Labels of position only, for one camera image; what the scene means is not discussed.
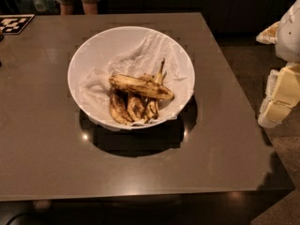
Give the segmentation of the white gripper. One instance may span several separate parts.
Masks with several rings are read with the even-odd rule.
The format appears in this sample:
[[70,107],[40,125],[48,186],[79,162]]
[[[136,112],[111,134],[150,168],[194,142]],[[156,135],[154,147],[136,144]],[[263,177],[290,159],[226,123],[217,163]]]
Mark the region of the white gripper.
[[296,0],[282,16],[264,29],[256,40],[261,44],[275,44],[277,57],[288,63],[280,71],[272,69],[265,89],[258,124],[275,128],[300,102],[300,0]]

